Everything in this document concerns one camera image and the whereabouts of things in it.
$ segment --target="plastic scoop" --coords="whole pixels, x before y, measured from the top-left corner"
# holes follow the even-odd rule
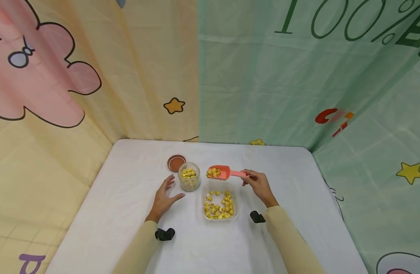
[[[221,174],[219,174],[219,176],[217,177],[210,177],[212,179],[217,179],[217,180],[227,180],[230,176],[244,176],[244,177],[249,177],[249,175],[247,173],[241,172],[241,171],[233,171],[230,170],[229,166],[211,166],[208,169],[212,169],[212,168],[216,168],[219,169],[221,171]]]

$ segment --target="hand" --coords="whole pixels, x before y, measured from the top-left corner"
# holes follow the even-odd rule
[[[184,193],[177,194],[172,198],[169,198],[166,195],[166,191],[170,189],[172,184],[175,182],[173,179],[175,179],[175,176],[172,174],[163,181],[160,188],[156,191],[154,204],[152,205],[152,209],[146,217],[145,221],[152,220],[158,223],[163,214],[169,210],[173,203],[185,196]]]
[[[250,175],[250,177],[241,177],[243,180],[242,186],[251,185],[254,193],[264,202],[266,207],[278,206],[278,202],[271,191],[268,179],[264,173],[258,173],[249,169],[244,169],[242,172]]]

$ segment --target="green curtain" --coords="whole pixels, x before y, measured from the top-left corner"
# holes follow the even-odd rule
[[[198,21],[200,141],[308,148],[370,273],[420,257],[420,0],[198,0]]]

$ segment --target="white table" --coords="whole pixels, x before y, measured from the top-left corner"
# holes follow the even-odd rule
[[[236,185],[239,216],[228,222],[204,219],[201,189],[207,167],[214,164],[266,173],[280,205],[327,273],[367,273],[308,150],[141,140],[114,145],[46,273],[110,273],[169,176],[166,161],[175,154],[200,167],[202,183],[162,218],[159,227],[174,228],[176,234],[160,244],[146,273],[287,273],[266,225],[250,219],[251,211],[263,213],[265,207],[239,178],[229,179]],[[180,192],[175,184],[170,195]]]

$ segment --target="yellow curtain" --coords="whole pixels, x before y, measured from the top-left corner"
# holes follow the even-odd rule
[[[71,92],[85,118],[70,129],[28,111],[0,118],[0,273],[20,273],[21,254],[45,255],[44,273],[115,141],[198,141],[195,0],[28,2],[69,30],[68,60],[93,66],[102,86]]]

